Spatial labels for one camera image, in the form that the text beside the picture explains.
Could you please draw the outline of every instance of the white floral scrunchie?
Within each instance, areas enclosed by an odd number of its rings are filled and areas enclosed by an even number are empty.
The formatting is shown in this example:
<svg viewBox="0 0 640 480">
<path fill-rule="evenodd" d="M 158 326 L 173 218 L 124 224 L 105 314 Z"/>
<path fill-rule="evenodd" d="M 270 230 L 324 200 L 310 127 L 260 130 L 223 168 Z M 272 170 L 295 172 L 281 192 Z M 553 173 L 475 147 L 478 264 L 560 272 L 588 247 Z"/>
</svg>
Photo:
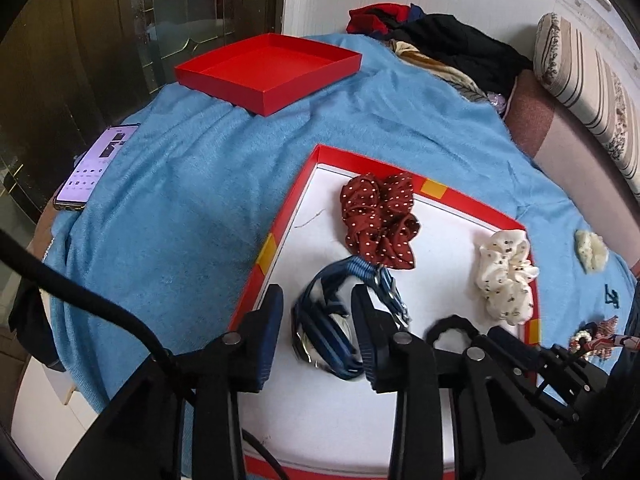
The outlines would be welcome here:
<svg viewBox="0 0 640 480">
<path fill-rule="evenodd" d="M 520 229 L 498 231 L 480 247 L 476 285 L 487 300 L 491 317 L 510 325 L 527 322 L 533 316 L 533 294 L 529 283 L 540 273 L 531 265 L 530 243 Z"/>
</svg>

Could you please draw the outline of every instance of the red border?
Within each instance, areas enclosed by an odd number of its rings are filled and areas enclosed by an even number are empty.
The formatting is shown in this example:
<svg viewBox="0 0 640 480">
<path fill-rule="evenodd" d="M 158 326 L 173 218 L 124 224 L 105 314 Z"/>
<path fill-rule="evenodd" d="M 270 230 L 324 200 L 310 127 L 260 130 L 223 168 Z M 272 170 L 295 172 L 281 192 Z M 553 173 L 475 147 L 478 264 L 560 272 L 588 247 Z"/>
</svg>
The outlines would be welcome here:
<svg viewBox="0 0 640 480">
<path fill-rule="evenodd" d="M 339 168 L 345 171 L 351 171 L 357 174 L 373 173 L 379 178 L 385 178 L 393 174 L 405 172 L 405 170 L 403 170 L 402 168 L 392 166 L 391 164 L 386 164 L 385 162 L 381 162 L 364 155 L 347 152 L 338 148 L 332 148 L 331 146 L 325 146 L 324 144 L 318 144 L 302 166 L 302 169 L 298 173 L 298 176 L 296 177 L 293 185 L 291 186 L 291 189 L 287 193 L 287 196 L 282 203 L 282 208 L 276 215 L 276 218 L 271 225 L 270 234 L 273 235 L 276 246 L 280 245 L 285 230 L 287 229 L 287 225 L 289 224 L 290 218 L 296 210 L 298 202 L 300 201 L 300 197 L 305 190 L 306 183 L 308 182 L 318 164 L 327 164 L 329 166 L 334 166 L 335 168 Z M 482 202 L 478 202 L 478 200 L 460 193 L 455 189 L 451 189 L 450 187 L 446 188 L 442 197 L 440 198 L 423 193 L 421 191 L 422 186 L 424 185 L 427 178 L 415 173 L 411 173 L 411 175 L 414 184 L 414 193 L 420 194 L 429 198 L 430 200 L 439 202 L 460 212 L 466 213 L 481 221 L 487 222 L 488 224 L 491 224 L 498 229 L 522 229 L 526 231 L 524 225 L 517 222 L 513 218 L 510 218 L 504 213 L 501 213 L 500 211 L 486 204 L 483 204 Z M 533 256 L 530 255 L 529 259 L 533 263 Z M 242 290 L 242 294 L 238 301 L 238 305 L 236 306 L 236 310 L 231 318 L 231 322 L 229 324 L 230 330 L 234 329 L 238 325 L 240 319 L 242 319 L 242 316 L 244 316 L 245 313 L 251 311 L 254 308 L 255 302 L 257 301 L 258 295 L 260 294 L 260 289 L 262 288 L 262 284 L 264 283 L 264 278 L 265 276 L 262 273 L 260 267 L 257 264 L 254 265 L 254 268 L 249 275 L 249 279 L 247 280 L 246 285 Z M 540 318 L 540 308 L 538 306 L 538 286 L 535 280 L 531 282 L 530 286 L 533 294 L 534 304 L 532 320 L 535 320 Z M 530 340 L 530 323 L 527 322 L 524 325 L 524 341 Z M 274 471 L 263 460 L 251 456 L 246 456 L 245 462 L 246 469 L 249 473 L 277 480 L 277 476 L 275 475 Z M 356 476 L 334 476 L 290 467 L 286 467 L 284 469 L 287 471 L 287 474 L 289 475 L 289 478 L 291 478 L 291 480 L 353 480 L 354 478 L 362 478 Z M 444 473 L 443 480 L 454 480 L 454 478 L 455 474 L 453 472 Z M 371 480 L 380 480 L 380 477 L 372 477 Z"/>
<path fill-rule="evenodd" d="M 263 478 L 270 478 L 278 480 L 278 476 L 274 473 L 271 466 L 264 460 L 254 458 L 253 456 L 245 456 L 244 464 L 246 470 L 251 474 L 261 476 Z M 290 479 L 304 479 L 304 480 L 380 480 L 386 478 L 386 476 L 336 476 L 327 475 L 324 473 L 316 473 L 314 471 L 305 471 L 302 469 L 294 469 L 291 467 L 283 467 Z M 453 471 L 447 471 L 442 476 L 442 480 L 455 480 L 456 475 Z"/>
</svg>

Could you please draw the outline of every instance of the clothes pile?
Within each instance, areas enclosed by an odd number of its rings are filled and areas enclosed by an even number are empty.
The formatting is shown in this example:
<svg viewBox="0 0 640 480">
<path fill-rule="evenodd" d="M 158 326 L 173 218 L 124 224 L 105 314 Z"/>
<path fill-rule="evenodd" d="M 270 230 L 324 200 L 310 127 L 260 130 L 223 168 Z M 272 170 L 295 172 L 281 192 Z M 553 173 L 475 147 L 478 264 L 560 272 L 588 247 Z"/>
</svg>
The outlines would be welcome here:
<svg viewBox="0 0 640 480">
<path fill-rule="evenodd" d="M 518 74 L 532 63 L 450 14 L 425 14 L 414 4 L 374 4 L 349 11 L 347 32 L 388 41 L 400 59 L 447 81 L 472 102 L 503 115 Z"/>
</svg>

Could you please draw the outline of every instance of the screw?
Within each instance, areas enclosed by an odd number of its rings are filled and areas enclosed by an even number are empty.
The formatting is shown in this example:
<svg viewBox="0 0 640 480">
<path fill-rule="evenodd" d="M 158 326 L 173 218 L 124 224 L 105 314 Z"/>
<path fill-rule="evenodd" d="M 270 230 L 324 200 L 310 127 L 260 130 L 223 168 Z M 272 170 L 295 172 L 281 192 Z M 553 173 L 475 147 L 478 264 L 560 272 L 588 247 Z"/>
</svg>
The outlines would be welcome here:
<svg viewBox="0 0 640 480">
<path fill-rule="evenodd" d="M 408 345 L 411 342 L 411 334 L 408 332 L 396 332 L 394 334 L 394 341 L 399 345 Z"/>
<path fill-rule="evenodd" d="M 222 342 L 225 345 L 237 345 L 242 338 L 238 332 L 227 332 L 222 336 Z"/>
<path fill-rule="evenodd" d="M 473 361 L 482 361 L 484 359 L 484 350 L 477 346 L 472 346 L 466 350 L 466 355 Z"/>
</svg>

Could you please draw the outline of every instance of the black cable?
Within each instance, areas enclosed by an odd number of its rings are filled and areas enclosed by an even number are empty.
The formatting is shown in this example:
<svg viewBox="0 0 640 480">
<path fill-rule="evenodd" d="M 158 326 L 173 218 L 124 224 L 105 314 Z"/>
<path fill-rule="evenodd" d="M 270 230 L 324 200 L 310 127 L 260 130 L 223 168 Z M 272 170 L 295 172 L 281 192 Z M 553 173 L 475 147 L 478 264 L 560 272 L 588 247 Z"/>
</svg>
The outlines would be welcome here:
<svg viewBox="0 0 640 480">
<path fill-rule="evenodd" d="M 192 405 L 195 403 L 195 394 L 184 385 L 180 370 L 172 362 L 156 334 L 132 313 L 50 269 L 29 254 L 2 229 L 0 229 L 0 260 L 21 276 L 35 282 L 49 294 L 129 332 L 149 350 L 152 358 L 171 382 L 176 394 Z"/>
<path fill-rule="evenodd" d="M 260 454 L 266 463 L 275 471 L 276 475 L 279 476 L 280 480 L 289 480 L 289 475 L 287 475 L 280 463 L 271 453 L 269 453 L 269 450 L 265 448 L 257 438 L 247 430 L 242 430 L 242 439 Z"/>
</svg>

